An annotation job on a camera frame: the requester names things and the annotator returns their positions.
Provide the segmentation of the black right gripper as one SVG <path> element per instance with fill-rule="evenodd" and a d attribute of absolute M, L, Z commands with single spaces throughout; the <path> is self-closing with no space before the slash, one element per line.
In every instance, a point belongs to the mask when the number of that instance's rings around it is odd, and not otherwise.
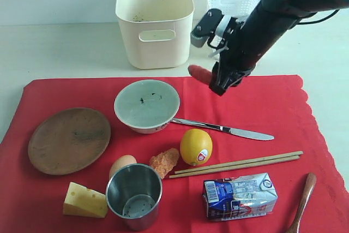
<path fill-rule="evenodd" d="M 251 74 L 255 66 L 243 66 L 242 27 L 244 23 L 238 22 L 234 28 L 230 27 L 224 32 L 224 49 L 220 52 L 219 62 L 212 68 L 212 78 L 209 83 L 211 91 L 223 95 L 230 87 L 238 86 L 242 79 Z"/>

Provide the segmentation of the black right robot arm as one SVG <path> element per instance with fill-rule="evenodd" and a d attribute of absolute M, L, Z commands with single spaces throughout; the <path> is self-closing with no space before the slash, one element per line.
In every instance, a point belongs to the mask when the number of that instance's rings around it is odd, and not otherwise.
<path fill-rule="evenodd" d="M 348 8 L 348 0 L 260 0 L 244 22 L 223 16 L 216 32 L 223 38 L 209 88 L 223 95 L 240 84 L 261 57 L 301 20 L 315 13 Z"/>

